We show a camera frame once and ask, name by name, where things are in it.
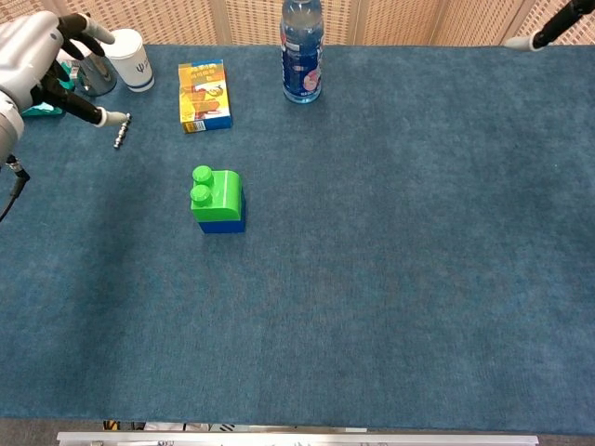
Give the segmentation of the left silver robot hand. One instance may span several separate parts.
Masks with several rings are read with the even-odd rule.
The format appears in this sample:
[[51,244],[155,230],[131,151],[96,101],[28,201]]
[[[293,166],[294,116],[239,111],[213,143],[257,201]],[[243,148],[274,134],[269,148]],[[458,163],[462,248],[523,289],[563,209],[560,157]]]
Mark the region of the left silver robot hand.
[[82,13],[59,16],[45,10],[3,23],[1,92],[20,111],[45,102],[97,127],[123,124],[127,120],[124,113],[106,111],[61,85],[69,75],[57,62],[59,52],[64,50],[78,60],[85,58],[73,41],[103,57],[101,45],[113,44],[115,37]]

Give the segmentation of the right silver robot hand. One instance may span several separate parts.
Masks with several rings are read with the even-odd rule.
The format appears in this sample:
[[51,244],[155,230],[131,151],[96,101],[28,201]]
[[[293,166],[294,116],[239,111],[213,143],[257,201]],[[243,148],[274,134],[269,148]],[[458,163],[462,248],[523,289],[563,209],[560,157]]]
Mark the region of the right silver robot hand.
[[521,52],[539,51],[593,11],[594,0],[568,1],[540,30],[525,36],[510,37],[503,47]]

